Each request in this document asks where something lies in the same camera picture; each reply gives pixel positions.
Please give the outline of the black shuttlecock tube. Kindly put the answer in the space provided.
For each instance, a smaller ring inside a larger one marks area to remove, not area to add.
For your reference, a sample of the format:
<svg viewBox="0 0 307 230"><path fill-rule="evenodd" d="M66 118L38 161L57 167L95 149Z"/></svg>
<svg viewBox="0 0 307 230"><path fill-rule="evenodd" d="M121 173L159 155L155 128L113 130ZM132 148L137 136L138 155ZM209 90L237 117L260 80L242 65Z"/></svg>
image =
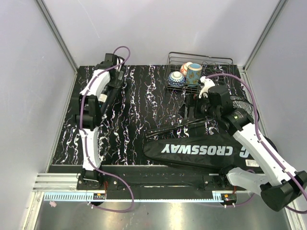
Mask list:
<svg viewBox="0 0 307 230"><path fill-rule="evenodd" d="M120 88L114 88L110 86L106 86L101 95L106 95L105 101L101 104L101 114L108 115L109 111L112 110L112 104L114 103L115 99L117 98L118 92Z"/></svg>

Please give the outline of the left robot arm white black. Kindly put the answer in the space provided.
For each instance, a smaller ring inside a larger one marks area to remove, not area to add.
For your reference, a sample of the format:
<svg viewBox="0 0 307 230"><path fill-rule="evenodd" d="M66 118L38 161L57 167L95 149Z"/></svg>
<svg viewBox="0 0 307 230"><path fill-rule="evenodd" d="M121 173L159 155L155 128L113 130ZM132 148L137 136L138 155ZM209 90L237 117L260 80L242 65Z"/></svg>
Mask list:
<svg viewBox="0 0 307 230"><path fill-rule="evenodd" d="M122 86L124 59L107 53L105 60L97 64L86 87L72 97L75 123L79 129L83 148L83 165L79 183L97 190L103 186L101 160L98 151L98 130L101 122L117 97Z"/></svg>

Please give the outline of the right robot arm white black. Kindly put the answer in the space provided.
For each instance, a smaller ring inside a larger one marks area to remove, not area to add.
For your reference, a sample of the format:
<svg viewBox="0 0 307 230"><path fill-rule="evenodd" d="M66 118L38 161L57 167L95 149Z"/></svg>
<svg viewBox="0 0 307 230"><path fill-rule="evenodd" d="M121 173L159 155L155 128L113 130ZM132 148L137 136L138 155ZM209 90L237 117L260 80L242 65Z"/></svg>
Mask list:
<svg viewBox="0 0 307 230"><path fill-rule="evenodd" d="M239 167L227 167L218 177L218 185L224 190L232 186L242 187L259 195L274 211L280 211L300 196L306 196L307 173L297 171L288 164L263 137L258 120L244 109L235 108L229 90L216 85L206 92L188 94L184 109L193 109L198 117L209 116L236 141L238 141L263 171L262 175L247 172Z"/></svg>

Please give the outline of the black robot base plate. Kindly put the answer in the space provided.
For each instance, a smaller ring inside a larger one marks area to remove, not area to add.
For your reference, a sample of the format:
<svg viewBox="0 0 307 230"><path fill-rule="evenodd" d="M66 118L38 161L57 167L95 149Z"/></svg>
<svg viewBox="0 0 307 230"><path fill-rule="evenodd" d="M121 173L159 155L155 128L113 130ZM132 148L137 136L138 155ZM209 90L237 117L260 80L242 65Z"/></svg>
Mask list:
<svg viewBox="0 0 307 230"><path fill-rule="evenodd" d="M218 171L208 168L168 166L103 166L100 182L78 177L78 190L106 190L108 200L183 200L211 198L212 192L241 192L218 183Z"/></svg>

